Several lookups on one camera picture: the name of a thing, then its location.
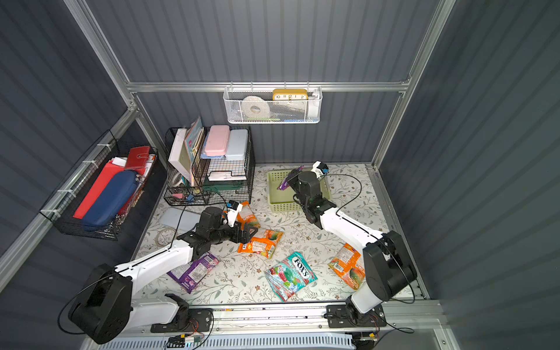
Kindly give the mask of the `orange Fox's fruits candy bag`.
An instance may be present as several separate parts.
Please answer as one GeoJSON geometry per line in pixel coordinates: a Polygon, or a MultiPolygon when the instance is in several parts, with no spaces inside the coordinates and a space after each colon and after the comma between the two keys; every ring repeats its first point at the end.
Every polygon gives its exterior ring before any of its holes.
{"type": "Polygon", "coordinates": [[[239,213],[235,224],[239,223],[242,230],[244,229],[245,225],[252,225],[257,228],[260,228],[261,225],[258,219],[256,218],[254,212],[250,208],[249,202],[248,201],[240,202],[240,204],[243,205],[243,209],[239,213]]]}

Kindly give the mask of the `purple candy bag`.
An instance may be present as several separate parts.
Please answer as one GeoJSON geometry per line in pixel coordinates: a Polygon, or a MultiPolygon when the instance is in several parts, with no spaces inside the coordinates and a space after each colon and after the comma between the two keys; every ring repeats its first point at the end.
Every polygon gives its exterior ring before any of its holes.
{"type": "Polygon", "coordinates": [[[290,187],[290,182],[296,178],[299,173],[301,173],[303,170],[303,166],[300,166],[296,169],[291,170],[290,173],[288,173],[288,175],[281,181],[281,183],[279,184],[279,186],[277,187],[278,190],[280,191],[284,191],[287,188],[290,187]]]}
{"type": "Polygon", "coordinates": [[[179,284],[187,293],[191,294],[201,281],[220,263],[213,254],[204,253],[197,260],[187,265],[181,265],[169,271],[167,275],[179,284]]]}

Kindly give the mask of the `teal Fox's candy bag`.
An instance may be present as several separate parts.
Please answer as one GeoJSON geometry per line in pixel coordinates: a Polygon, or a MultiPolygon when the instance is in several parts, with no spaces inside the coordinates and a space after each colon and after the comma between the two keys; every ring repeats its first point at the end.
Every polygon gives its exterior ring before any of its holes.
{"type": "Polygon", "coordinates": [[[265,278],[283,302],[317,280],[316,274],[300,252],[293,252],[269,268],[265,272],[265,278]]]}

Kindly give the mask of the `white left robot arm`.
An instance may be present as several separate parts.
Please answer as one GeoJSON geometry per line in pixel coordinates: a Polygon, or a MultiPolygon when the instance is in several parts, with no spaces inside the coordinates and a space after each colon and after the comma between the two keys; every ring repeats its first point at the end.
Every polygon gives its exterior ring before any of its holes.
{"type": "Polygon", "coordinates": [[[242,225],[233,210],[206,208],[194,227],[176,235],[169,246],[116,266],[93,269],[84,287],[64,310],[82,334],[106,344],[121,332],[142,326],[183,331],[191,325],[188,302],[169,293],[164,298],[134,300],[146,285],[173,269],[201,258],[214,244],[247,244],[258,232],[242,225]]]}

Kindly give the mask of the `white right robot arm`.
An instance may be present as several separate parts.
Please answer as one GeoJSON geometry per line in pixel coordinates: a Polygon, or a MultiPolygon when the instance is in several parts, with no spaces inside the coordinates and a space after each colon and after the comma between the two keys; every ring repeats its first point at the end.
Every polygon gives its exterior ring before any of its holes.
{"type": "Polygon", "coordinates": [[[357,319],[395,297],[416,280],[417,271],[399,233],[373,230],[323,196],[320,179],[326,175],[328,167],[319,163],[318,170],[291,170],[282,184],[295,192],[295,202],[311,224],[335,234],[361,254],[365,280],[346,300],[348,317],[357,319]]]}

